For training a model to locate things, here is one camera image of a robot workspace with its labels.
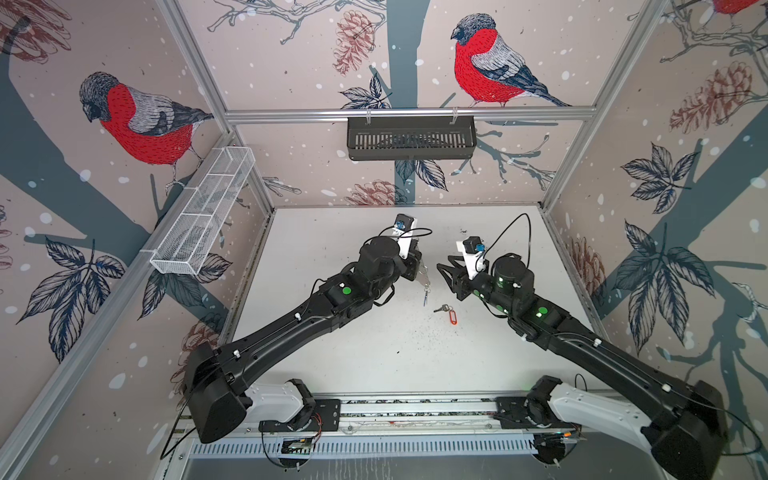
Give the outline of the silver metal carabiner keyring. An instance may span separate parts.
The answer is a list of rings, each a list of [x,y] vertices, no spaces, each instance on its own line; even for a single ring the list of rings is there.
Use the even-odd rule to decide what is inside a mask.
[[[423,287],[423,291],[424,291],[424,294],[423,294],[423,306],[426,306],[427,302],[428,302],[429,294],[431,292],[431,281],[430,281],[430,278],[429,278],[428,267],[427,267],[427,265],[425,264],[424,261],[421,261],[419,263],[419,267],[418,267],[418,270],[417,270],[416,280]]]

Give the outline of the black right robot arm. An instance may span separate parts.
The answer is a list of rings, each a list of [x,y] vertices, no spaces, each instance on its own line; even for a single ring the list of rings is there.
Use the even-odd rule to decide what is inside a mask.
[[[524,340],[583,368],[622,401],[588,395],[554,377],[541,378],[542,399],[560,420],[599,429],[649,453],[676,479],[714,476],[728,440],[722,394],[705,381],[687,383],[654,369],[601,339],[557,304],[535,292],[535,276],[517,254],[495,270],[471,274],[452,255],[437,265],[458,300],[476,296]]]

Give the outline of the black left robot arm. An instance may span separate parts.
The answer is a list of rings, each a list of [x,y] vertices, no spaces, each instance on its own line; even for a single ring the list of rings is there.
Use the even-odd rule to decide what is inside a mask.
[[[187,359],[183,392],[200,442],[219,441],[246,420],[287,431],[314,424],[316,401],[303,381],[259,385],[258,379],[309,342],[386,304],[398,279],[415,279],[421,259],[414,240],[374,237],[357,261],[291,312],[223,346],[197,346]]]

